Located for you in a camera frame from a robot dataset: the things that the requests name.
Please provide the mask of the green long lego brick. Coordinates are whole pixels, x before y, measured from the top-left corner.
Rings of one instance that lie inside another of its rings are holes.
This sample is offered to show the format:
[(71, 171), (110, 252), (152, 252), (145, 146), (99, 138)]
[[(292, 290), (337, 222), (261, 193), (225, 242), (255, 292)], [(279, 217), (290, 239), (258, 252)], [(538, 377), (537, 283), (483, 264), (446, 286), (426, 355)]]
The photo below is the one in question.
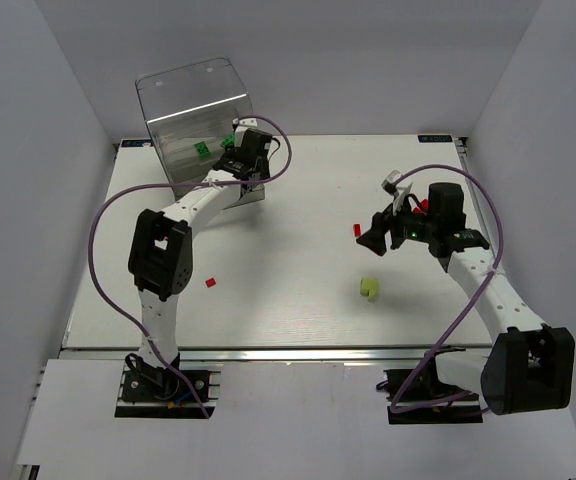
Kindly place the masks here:
[(224, 150), (234, 148), (236, 145), (236, 135), (234, 133), (229, 134), (221, 143), (220, 146)]

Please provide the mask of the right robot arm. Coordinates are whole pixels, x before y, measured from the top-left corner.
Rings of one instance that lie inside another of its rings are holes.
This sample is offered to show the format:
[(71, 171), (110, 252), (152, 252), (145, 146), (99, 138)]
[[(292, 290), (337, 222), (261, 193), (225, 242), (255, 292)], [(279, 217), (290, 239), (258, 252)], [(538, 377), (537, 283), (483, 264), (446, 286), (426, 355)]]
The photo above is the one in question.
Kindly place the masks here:
[(373, 215), (357, 242), (379, 256), (406, 241), (429, 253), (468, 297), (492, 340), (486, 355), (463, 348), (432, 348), (417, 373), (432, 393), (447, 387), (476, 394), (496, 415), (563, 409), (572, 390), (575, 341), (531, 310), (493, 264), (489, 242), (466, 225), (460, 185), (430, 185), (426, 205), (415, 205), (409, 181), (386, 180), (392, 202)]

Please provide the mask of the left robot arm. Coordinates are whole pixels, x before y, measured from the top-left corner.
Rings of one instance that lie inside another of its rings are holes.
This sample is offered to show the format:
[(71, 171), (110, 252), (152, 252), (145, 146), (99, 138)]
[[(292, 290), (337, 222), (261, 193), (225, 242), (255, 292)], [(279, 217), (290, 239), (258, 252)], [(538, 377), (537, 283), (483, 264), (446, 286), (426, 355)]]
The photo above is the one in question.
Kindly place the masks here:
[(234, 205), (257, 182), (270, 177), (272, 135), (244, 127), (238, 143), (226, 149), (202, 182), (160, 211), (144, 210), (137, 218), (128, 270), (141, 305), (141, 361), (162, 368), (178, 364), (177, 305), (193, 273), (193, 240), (222, 210)]

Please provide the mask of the clear plastic drawer container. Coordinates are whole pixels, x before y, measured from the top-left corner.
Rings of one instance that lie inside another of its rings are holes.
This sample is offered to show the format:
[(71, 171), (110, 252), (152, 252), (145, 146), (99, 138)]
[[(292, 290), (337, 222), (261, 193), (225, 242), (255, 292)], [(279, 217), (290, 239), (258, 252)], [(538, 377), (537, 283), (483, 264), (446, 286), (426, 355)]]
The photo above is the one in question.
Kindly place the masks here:
[[(225, 152), (233, 121), (252, 118), (252, 102), (231, 61), (214, 57), (145, 74), (135, 81), (142, 115), (160, 163), (179, 200)], [(211, 151), (201, 159), (194, 144)]]

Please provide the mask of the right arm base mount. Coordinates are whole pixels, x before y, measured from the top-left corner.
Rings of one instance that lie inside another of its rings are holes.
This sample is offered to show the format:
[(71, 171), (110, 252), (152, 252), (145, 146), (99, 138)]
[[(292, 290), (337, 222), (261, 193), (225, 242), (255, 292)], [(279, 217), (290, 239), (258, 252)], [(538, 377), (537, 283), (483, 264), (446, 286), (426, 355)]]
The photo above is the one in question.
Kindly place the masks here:
[(402, 386), (411, 369), (387, 369), (375, 390), (386, 396), (386, 411), (390, 425), (465, 425), (480, 424), (485, 414), (477, 394), (465, 395), (458, 387), (441, 384), (436, 380), (417, 377), (390, 410), (395, 394)]

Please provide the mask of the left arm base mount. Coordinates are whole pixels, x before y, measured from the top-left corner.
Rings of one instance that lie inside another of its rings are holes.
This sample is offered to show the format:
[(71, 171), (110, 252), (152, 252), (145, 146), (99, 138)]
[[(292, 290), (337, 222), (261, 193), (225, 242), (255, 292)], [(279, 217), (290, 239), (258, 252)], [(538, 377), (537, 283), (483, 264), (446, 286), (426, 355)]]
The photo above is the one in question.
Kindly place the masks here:
[(207, 420), (220, 393), (221, 373), (182, 370), (193, 390), (175, 373), (146, 363), (135, 353), (124, 358), (114, 416), (123, 419)]

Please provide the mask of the green square lego brick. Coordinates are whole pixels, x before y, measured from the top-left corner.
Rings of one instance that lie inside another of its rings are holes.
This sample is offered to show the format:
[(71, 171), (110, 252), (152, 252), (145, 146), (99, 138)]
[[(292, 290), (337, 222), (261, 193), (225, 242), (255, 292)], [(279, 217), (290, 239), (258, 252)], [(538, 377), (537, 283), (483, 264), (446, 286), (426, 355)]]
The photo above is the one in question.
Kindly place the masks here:
[(211, 156), (211, 151), (209, 149), (209, 147), (207, 146), (207, 144), (204, 141), (198, 142), (194, 144), (194, 148), (197, 152), (197, 155), (203, 159), (203, 158), (209, 158)]

